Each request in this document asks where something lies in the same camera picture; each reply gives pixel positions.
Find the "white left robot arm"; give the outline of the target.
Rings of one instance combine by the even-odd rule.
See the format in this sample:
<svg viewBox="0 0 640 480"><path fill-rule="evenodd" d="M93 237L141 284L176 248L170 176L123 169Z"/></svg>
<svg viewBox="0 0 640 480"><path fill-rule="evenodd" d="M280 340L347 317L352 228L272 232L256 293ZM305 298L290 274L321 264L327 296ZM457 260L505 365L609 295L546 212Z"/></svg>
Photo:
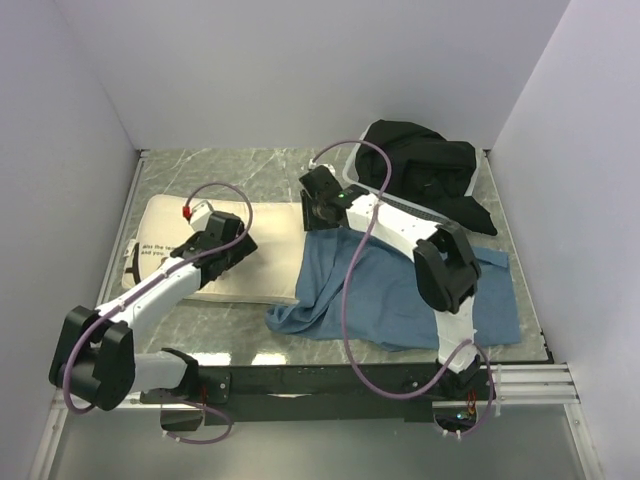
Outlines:
<svg viewBox="0 0 640 480"><path fill-rule="evenodd" d="M171 348L138 354L135 340L174 306L256 251L250 222L214 211L202 229L175 248L162 265L120 297L94 309L77 306L65 317L49 382L64 398L110 411L129 394L164 390L186 402L202 389L199 364Z"/></svg>

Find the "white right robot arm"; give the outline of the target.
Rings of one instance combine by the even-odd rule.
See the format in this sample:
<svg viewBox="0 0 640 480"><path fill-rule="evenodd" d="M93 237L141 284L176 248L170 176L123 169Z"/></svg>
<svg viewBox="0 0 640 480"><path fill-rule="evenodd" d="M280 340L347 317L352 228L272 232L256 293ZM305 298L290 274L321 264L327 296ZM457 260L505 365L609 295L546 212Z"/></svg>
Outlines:
<svg viewBox="0 0 640 480"><path fill-rule="evenodd" d="M438 387L452 399L464 397L480 370L473 305L481 267L462 228L411 215L385 202L381 193L371 193L358 185L344 188L326 166L310 170L299 182L307 232L343 228L363 234L347 268L344 295L348 294L365 244L374 238L413 262L418 292L435 312L439 370L415 393L395 394L371 384L355 362L347 333L347 300L342 299L343 345L359 379L387 398L415 398L430 387Z"/></svg>

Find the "blue fabric pillowcase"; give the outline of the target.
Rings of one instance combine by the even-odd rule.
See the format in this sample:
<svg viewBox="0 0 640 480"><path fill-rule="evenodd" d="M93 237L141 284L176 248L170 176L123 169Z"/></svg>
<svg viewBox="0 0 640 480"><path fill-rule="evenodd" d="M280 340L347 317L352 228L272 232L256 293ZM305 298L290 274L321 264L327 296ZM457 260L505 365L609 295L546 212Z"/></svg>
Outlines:
<svg viewBox="0 0 640 480"><path fill-rule="evenodd" d="M343 294L347 268L362 236L346 229L307 234L296 284L297 304L271 307L266 326L279 334L313 340L341 339L341 300L347 300L349 339L370 341L387 351L435 349L434 311L422 300L414 265L372 238ZM475 339L483 347L521 340L518 309L506 253L477 247L482 276L473 306Z"/></svg>

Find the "cream pillow with bear print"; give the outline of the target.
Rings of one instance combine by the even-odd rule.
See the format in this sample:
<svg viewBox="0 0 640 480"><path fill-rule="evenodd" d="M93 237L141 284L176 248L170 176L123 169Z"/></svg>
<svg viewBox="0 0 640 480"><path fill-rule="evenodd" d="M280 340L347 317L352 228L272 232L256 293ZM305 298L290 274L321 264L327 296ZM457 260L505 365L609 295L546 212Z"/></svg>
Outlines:
<svg viewBox="0 0 640 480"><path fill-rule="evenodd" d="M182 217L185 200L155 195L125 250L121 286L129 290L160 267L193 233ZM216 303L294 305L306 233L299 203L255 203L250 236L257 251L191 296Z"/></svg>

